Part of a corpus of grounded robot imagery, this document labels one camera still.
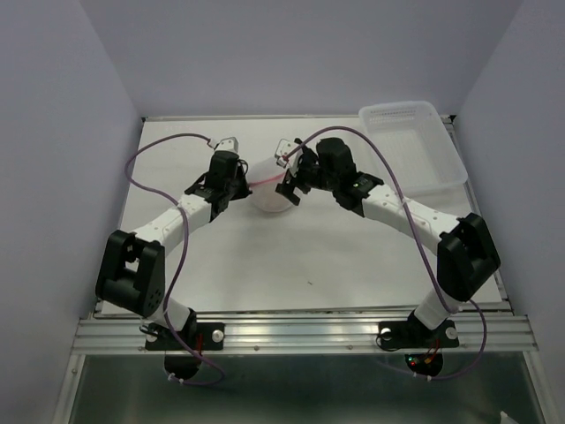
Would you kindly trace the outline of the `white mesh laundry bag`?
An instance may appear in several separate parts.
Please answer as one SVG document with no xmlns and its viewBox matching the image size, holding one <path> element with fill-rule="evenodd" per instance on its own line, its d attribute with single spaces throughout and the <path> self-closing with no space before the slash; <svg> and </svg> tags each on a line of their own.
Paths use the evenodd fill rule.
<svg viewBox="0 0 565 424">
<path fill-rule="evenodd" d="M 250 202 L 266 213 L 282 213 L 293 204 L 275 189 L 282 183 L 286 170 L 274 158 L 267 158 L 250 166 L 246 180 L 252 191 Z"/>
</svg>

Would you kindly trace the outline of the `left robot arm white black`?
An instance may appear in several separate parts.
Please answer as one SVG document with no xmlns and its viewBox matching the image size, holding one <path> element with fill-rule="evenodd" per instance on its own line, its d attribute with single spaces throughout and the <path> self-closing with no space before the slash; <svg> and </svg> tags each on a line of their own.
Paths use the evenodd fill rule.
<svg viewBox="0 0 565 424">
<path fill-rule="evenodd" d="M 167 293 L 166 259 L 177 246 L 187 251 L 190 233 L 213 222 L 231 201 L 251 194 L 239 155 L 213 153 L 208 171 L 152 222 L 109 235 L 95 286 L 97 298 L 166 328 L 178 348 L 196 337 L 196 314 Z"/>
</svg>

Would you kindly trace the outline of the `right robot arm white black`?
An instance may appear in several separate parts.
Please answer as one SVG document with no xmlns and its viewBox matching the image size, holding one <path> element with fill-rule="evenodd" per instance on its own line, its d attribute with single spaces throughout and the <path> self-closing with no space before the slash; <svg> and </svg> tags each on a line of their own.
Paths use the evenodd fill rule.
<svg viewBox="0 0 565 424">
<path fill-rule="evenodd" d="M 315 149 L 280 140 L 275 160 L 286 171 L 275 190 L 293 205 L 312 189 L 329 192 L 341 208 L 383 223 L 435 255 L 432 290 L 406 319 L 386 325 L 379 335 L 386 350 L 426 347 L 446 337 L 448 319 L 501 265 L 481 216 L 453 216 L 403 197 L 382 179 L 358 170 L 339 138 L 323 139 Z"/>
</svg>

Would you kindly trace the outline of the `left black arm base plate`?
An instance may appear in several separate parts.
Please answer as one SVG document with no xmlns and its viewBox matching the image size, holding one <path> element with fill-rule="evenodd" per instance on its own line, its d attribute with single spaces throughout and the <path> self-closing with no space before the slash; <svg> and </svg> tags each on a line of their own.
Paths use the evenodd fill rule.
<svg viewBox="0 0 565 424">
<path fill-rule="evenodd" d="M 149 323 L 141 325 L 139 331 L 146 338 L 145 349 L 147 351 L 184 350 L 184 347 L 168 328 L 156 323 Z M 223 322 L 193 322 L 186 329 L 182 329 L 178 336 L 194 351 L 221 351 L 225 336 L 225 324 Z"/>
</svg>

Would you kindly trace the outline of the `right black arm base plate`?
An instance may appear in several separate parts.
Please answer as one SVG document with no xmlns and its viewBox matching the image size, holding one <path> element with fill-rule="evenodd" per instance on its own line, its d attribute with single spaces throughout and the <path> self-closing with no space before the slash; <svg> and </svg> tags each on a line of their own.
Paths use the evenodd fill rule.
<svg viewBox="0 0 565 424">
<path fill-rule="evenodd" d="M 457 348 L 459 343 L 455 323 L 444 321 L 437 329 L 428 329 L 418 320 L 381 322 L 376 342 L 385 351 L 401 349 Z"/>
</svg>

